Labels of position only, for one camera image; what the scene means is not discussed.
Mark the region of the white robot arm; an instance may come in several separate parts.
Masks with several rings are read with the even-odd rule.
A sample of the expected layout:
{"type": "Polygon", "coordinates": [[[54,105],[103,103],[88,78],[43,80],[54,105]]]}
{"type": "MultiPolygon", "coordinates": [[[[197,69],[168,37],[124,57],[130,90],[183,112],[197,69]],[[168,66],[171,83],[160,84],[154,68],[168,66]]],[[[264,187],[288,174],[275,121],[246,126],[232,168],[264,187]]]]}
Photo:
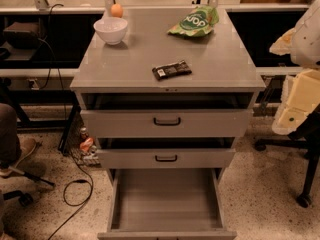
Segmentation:
{"type": "Polygon", "coordinates": [[[269,48],[276,55],[289,54],[303,70],[287,75],[281,104],[272,124],[280,135],[295,131],[320,104],[320,0],[315,0],[296,25],[269,48]]]}

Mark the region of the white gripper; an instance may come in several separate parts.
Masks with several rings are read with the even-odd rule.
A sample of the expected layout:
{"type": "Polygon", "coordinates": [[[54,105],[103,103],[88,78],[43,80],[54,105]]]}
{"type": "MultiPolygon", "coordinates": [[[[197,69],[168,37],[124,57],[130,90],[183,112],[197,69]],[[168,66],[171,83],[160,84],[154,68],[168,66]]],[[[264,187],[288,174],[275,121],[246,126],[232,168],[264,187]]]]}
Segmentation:
{"type": "MultiPolygon", "coordinates": [[[[275,55],[291,53],[291,28],[279,37],[269,48],[275,55]]],[[[272,123],[272,131],[287,135],[295,131],[320,104],[320,71],[306,69],[296,76],[287,75],[282,87],[281,104],[272,123]]]]}

